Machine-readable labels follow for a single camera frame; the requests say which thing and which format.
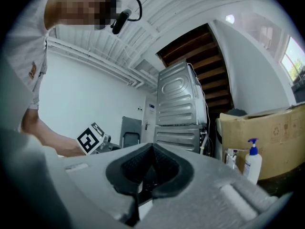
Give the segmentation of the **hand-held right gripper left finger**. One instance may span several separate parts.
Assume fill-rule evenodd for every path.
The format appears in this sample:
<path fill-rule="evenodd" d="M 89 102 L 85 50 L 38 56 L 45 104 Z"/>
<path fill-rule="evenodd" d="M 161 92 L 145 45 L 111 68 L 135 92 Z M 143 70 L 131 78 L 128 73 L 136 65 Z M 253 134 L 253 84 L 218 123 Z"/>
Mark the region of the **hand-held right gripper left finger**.
<path fill-rule="evenodd" d="M 63 166 L 81 192 L 112 218 L 125 223 L 133 197 L 118 193 L 106 176 L 107 166 L 114 160 L 145 144 L 90 156 L 66 157 Z"/>

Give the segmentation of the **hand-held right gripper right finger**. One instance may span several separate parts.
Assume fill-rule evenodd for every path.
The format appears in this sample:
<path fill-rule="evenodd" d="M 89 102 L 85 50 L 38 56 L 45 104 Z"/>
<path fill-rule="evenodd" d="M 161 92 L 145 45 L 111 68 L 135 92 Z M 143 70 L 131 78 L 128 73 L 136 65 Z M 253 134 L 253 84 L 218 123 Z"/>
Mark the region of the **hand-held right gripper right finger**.
<path fill-rule="evenodd" d="M 272 221 L 292 193 L 272 197 L 238 172 L 207 156 L 169 148 L 194 169 L 189 185 L 172 198 L 154 199 L 142 229 L 274 229 Z"/>

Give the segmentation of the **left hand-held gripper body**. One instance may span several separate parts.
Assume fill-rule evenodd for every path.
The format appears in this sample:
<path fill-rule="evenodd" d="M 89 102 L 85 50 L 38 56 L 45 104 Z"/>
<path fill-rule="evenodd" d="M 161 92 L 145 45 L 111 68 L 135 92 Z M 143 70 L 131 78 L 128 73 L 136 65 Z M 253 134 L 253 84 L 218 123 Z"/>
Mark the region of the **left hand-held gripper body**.
<path fill-rule="evenodd" d="M 100 154 L 121 148 L 111 142 L 111 136 L 105 134 L 96 122 L 90 124 L 76 138 L 76 142 L 85 155 Z"/>

